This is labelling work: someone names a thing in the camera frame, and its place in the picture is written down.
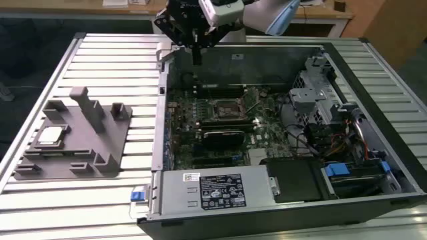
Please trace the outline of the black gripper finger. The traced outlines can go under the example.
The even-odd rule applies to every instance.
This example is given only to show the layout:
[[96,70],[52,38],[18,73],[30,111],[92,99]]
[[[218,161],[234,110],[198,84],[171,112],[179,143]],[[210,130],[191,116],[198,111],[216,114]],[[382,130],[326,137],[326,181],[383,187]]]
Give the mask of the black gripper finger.
[[192,65],[199,65],[199,45],[196,41],[192,15],[188,8],[164,8],[156,15],[154,23],[172,42],[190,49]]
[[210,28],[196,30],[196,65],[203,63],[202,50],[212,48],[229,33],[229,25],[220,25],[212,30]]

